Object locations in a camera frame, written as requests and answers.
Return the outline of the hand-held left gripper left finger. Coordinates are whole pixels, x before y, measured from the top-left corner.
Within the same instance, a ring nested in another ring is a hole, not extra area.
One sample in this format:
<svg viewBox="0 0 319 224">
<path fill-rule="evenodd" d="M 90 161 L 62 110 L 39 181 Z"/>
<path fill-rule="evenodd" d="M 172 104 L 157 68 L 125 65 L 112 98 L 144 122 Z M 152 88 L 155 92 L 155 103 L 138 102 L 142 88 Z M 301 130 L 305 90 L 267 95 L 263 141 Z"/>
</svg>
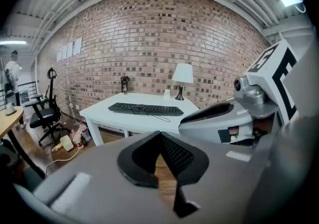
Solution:
<svg viewBox="0 0 319 224">
<path fill-rule="evenodd" d="M 124 148 L 118 155 L 121 174 L 135 186 L 157 188 L 156 161 L 161 152 L 161 132 L 155 131 Z"/>
</svg>

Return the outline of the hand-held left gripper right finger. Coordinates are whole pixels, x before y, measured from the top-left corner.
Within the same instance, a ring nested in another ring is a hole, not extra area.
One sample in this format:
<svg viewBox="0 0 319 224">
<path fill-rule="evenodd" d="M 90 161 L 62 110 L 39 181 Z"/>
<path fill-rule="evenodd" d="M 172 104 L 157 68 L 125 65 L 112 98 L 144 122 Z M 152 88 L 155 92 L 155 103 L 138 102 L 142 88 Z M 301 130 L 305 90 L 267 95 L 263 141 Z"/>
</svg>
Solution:
<svg viewBox="0 0 319 224">
<path fill-rule="evenodd" d="M 198 207 L 186 199 L 182 187 L 200 180 L 209 166 L 209 158 L 201 149 L 166 132 L 160 135 L 160 154 L 177 181 L 173 211 L 179 218 L 184 218 Z"/>
</svg>

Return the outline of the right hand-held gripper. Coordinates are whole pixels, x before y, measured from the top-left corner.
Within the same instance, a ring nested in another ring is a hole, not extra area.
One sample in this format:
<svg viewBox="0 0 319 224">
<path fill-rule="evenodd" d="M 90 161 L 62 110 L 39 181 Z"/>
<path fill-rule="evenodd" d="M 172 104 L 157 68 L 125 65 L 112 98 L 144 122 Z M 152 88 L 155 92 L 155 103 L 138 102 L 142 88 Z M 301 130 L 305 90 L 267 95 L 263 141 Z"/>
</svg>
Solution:
<svg viewBox="0 0 319 224">
<path fill-rule="evenodd" d="M 214 143 L 238 144 L 257 137 L 258 124 L 271 122 L 266 133 L 295 120 L 297 107 L 284 85 L 298 59 L 286 40 L 265 49 L 242 77 L 234 80 L 233 97 L 183 118 L 181 135 Z"/>
</svg>

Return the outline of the black keyboard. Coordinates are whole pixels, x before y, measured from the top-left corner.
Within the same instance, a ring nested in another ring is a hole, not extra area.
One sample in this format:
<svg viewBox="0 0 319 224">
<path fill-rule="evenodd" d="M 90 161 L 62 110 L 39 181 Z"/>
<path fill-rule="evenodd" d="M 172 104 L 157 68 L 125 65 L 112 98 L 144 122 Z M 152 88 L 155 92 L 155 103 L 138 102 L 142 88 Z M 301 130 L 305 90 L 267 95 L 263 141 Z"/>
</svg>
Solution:
<svg viewBox="0 0 319 224">
<path fill-rule="evenodd" d="M 182 116 L 184 112 L 178 107 L 115 103 L 108 107 L 109 111 L 135 115 L 149 115 L 162 121 L 170 122 L 167 116 Z"/>
</svg>

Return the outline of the white table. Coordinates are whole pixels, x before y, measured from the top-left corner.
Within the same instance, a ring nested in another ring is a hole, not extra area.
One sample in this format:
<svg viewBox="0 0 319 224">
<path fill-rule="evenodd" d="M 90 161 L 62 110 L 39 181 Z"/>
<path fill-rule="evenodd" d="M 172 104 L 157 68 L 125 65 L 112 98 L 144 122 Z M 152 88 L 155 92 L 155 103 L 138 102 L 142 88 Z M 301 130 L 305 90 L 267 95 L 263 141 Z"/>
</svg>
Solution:
<svg viewBox="0 0 319 224">
<path fill-rule="evenodd" d="M 176 106 L 181 109 L 184 114 L 181 116 L 164 116 L 160 118 L 152 115 L 116 113 L 108 109 L 109 106 L 120 103 L 146 104 L 158 106 Z M 100 126 L 121 129 L 125 137 L 128 132 L 146 133 L 152 131 L 166 131 L 178 133 L 180 121 L 196 111 L 199 108 L 190 100 L 175 100 L 174 98 L 165 99 L 162 95 L 150 95 L 139 93 L 128 93 L 126 95 L 119 93 L 100 101 L 88 108 L 80 111 L 80 115 L 85 118 L 88 128 L 91 132 L 92 139 L 96 146 L 102 145 L 103 140 L 99 131 Z"/>
</svg>

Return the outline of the white shade table lamp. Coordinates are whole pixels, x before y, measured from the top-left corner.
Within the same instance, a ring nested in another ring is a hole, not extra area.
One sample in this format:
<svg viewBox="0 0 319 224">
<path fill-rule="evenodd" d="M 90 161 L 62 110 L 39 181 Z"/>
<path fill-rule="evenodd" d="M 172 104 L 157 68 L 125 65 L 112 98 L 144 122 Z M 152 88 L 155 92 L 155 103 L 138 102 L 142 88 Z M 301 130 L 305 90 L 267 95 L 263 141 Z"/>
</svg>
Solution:
<svg viewBox="0 0 319 224">
<path fill-rule="evenodd" d="M 172 80 L 177 82 L 178 85 L 178 94 L 175 99 L 183 101 L 183 85 L 185 83 L 192 84 L 194 82 L 192 65 L 182 63 L 177 64 Z"/>
</svg>

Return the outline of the clear plastic bottle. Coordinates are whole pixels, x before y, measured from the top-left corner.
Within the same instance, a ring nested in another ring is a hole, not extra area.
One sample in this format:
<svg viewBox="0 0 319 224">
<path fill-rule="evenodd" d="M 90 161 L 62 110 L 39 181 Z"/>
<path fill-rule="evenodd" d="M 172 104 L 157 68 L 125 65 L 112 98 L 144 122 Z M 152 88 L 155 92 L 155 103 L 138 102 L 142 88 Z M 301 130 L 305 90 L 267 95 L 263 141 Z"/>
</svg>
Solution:
<svg viewBox="0 0 319 224">
<path fill-rule="evenodd" d="M 81 135 L 83 136 L 83 138 L 85 139 L 86 142 L 91 140 L 89 129 L 83 122 L 79 123 L 79 129 L 81 131 Z"/>
</svg>

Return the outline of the red label plastic bottle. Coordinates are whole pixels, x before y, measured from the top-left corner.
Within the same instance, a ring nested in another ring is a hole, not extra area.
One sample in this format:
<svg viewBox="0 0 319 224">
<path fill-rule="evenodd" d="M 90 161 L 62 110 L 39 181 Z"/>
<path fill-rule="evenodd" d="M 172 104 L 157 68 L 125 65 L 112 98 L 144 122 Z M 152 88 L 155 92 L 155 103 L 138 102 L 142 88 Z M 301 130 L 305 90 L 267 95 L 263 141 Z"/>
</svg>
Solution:
<svg viewBox="0 0 319 224">
<path fill-rule="evenodd" d="M 82 132 L 80 130 L 74 131 L 71 130 L 72 141 L 79 149 L 84 148 L 84 144 L 82 142 Z"/>
</svg>

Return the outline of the white power adapter box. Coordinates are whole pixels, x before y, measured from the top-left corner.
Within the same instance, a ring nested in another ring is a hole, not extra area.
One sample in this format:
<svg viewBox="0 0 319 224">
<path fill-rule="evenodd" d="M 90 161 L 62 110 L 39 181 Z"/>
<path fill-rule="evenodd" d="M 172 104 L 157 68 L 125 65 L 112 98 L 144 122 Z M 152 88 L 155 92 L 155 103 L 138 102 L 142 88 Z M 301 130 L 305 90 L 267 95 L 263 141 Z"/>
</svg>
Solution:
<svg viewBox="0 0 319 224">
<path fill-rule="evenodd" d="M 61 137 L 60 143 L 66 151 L 70 151 L 71 149 L 74 148 L 74 144 L 68 135 Z"/>
</svg>

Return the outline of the black floral tumbler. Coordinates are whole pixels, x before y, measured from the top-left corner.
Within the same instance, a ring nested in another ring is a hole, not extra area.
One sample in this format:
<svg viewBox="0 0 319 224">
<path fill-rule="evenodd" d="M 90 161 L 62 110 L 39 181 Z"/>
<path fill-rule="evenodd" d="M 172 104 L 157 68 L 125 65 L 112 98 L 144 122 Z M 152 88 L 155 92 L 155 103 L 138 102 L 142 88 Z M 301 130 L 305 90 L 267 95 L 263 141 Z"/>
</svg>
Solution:
<svg viewBox="0 0 319 224">
<path fill-rule="evenodd" d="M 128 82 L 129 82 L 130 78 L 128 76 L 122 76 L 121 77 L 121 92 L 123 94 L 127 94 L 128 93 Z"/>
</svg>

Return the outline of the black office chair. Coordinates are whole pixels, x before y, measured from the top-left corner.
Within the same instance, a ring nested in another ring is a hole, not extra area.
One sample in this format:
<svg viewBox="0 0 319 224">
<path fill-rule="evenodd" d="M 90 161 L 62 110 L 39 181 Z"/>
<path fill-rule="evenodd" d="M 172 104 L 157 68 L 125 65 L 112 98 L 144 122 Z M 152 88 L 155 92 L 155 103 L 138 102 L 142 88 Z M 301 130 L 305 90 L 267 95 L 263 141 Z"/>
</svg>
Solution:
<svg viewBox="0 0 319 224">
<path fill-rule="evenodd" d="M 44 97 L 42 98 L 41 95 L 37 95 L 35 97 L 35 102 L 26 105 L 26 107 L 32 107 L 35 111 L 30 119 L 29 127 L 32 129 L 38 127 L 46 129 L 46 132 L 38 141 L 39 146 L 42 146 L 43 140 L 46 139 L 49 135 L 52 137 L 53 142 L 55 142 L 55 131 L 66 131 L 68 133 L 71 132 L 70 129 L 66 128 L 60 122 L 62 114 L 60 108 L 57 105 L 56 95 L 53 95 L 53 82 L 54 79 L 56 79 L 57 77 L 57 73 L 53 69 L 53 67 L 51 67 L 47 71 L 47 77 L 50 80 L 50 84 Z"/>
</svg>

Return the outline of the round wooden table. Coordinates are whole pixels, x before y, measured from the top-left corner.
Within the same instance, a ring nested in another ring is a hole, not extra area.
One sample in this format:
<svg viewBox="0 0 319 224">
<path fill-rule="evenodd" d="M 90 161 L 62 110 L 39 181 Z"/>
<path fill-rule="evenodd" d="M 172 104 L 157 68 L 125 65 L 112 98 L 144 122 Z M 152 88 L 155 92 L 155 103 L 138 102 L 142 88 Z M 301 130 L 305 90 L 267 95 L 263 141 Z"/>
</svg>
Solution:
<svg viewBox="0 0 319 224">
<path fill-rule="evenodd" d="M 0 111 L 0 139 L 7 134 L 22 159 L 24 159 L 41 179 L 45 179 L 45 173 L 29 158 L 12 131 L 14 125 L 22 118 L 24 113 L 23 107 L 17 106 L 14 107 L 14 109 L 15 112 L 11 115 L 5 115 L 5 110 Z"/>
</svg>

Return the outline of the black metal railing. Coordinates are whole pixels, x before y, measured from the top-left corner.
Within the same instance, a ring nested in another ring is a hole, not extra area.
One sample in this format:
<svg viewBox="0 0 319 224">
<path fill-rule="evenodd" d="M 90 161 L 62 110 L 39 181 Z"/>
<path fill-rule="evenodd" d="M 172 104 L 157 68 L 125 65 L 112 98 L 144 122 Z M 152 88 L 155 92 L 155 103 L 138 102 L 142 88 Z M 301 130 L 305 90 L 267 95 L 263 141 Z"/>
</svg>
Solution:
<svg viewBox="0 0 319 224">
<path fill-rule="evenodd" d="M 30 102 L 32 97 L 37 95 L 37 81 L 31 81 L 19 85 L 19 99 L 21 105 Z M 5 85 L 0 84 L 0 111 L 6 108 L 8 102 L 16 103 L 13 95 L 5 93 Z"/>
</svg>

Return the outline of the white papers on wall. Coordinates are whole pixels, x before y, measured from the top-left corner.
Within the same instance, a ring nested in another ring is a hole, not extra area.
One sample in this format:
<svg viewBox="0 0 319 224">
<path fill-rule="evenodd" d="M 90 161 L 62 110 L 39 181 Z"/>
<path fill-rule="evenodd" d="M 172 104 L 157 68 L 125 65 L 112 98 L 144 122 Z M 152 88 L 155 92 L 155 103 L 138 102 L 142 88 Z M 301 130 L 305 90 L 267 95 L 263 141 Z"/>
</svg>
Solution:
<svg viewBox="0 0 319 224">
<path fill-rule="evenodd" d="M 56 62 L 79 55 L 81 53 L 82 37 L 77 38 L 73 42 L 67 43 L 62 50 L 57 53 Z"/>
</svg>

